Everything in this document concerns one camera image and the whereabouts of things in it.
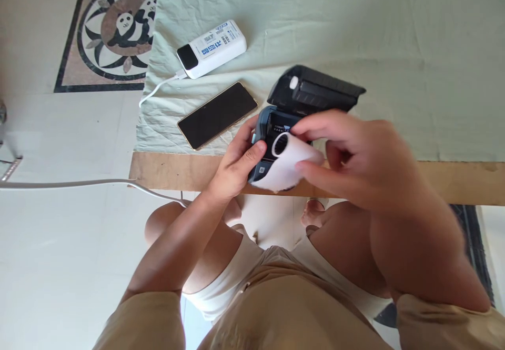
left hand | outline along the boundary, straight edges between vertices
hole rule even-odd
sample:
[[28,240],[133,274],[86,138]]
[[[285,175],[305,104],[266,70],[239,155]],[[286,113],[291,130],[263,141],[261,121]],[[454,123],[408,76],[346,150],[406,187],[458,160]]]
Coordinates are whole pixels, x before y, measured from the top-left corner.
[[215,198],[229,201],[240,194],[249,172],[263,158],[267,150],[265,141],[258,141],[251,146],[251,135],[257,121],[258,115],[247,120],[229,144],[216,175],[207,187]]

light green tablecloth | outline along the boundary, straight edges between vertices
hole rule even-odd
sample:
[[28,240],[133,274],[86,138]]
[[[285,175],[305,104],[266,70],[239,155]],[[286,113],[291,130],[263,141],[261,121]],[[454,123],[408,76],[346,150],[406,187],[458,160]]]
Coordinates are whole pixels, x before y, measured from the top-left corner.
[[[144,103],[135,150],[193,153],[179,119],[238,80],[264,102],[299,63],[365,87],[352,113],[393,121],[419,160],[505,161],[505,0],[158,0],[144,93],[230,18],[247,52]],[[237,127],[198,154],[223,154]]]

foot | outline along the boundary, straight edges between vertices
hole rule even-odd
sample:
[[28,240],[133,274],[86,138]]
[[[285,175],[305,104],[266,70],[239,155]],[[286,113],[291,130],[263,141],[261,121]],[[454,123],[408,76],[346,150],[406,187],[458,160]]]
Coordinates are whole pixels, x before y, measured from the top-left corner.
[[305,204],[304,213],[301,216],[301,224],[306,228],[307,226],[315,226],[322,227],[322,223],[318,220],[319,216],[321,216],[325,212],[325,207],[320,201],[317,200],[309,200]]
[[233,199],[230,201],[228,206],[225,209],[225,212],[223,213],[223,221],[225,224],[228,224],[229,222],[240,219],[242,217],[242,209],[240,209],[240,206],[237,203],[236,199]]

person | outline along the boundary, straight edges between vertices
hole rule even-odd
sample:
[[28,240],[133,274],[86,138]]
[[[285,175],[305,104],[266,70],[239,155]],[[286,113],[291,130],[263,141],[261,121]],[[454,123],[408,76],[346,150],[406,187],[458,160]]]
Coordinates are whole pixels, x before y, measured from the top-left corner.
[[200,349],[390,348],[370,320],[391,299],[403,349],[505,348],[505,318],[466,258],[455,216],[388,122],[326,111],[291,129],[327,139],[329,168],[296,167],[347,200],[326,211],[309,201],[308,236],[293,251],[264,251],[228,227],[266,150],[263,141],[250,147],[256,121],[186,209],[170,203],[149,217],[150,248],[96,350],[183,349],[181,293],[214,323]]

wooden table edge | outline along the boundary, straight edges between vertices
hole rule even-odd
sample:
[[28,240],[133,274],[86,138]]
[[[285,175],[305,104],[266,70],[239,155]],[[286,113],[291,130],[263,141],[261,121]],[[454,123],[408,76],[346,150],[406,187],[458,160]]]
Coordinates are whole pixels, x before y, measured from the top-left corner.
[[[151,189],[201,191],[220,156],[133,152],[129,178]],[[450,204],[505,205],[505,162],[419,162],[422,173]],[[247,185],[243,193],[273,195]],[[337,197],[307,183],[278,195]]]

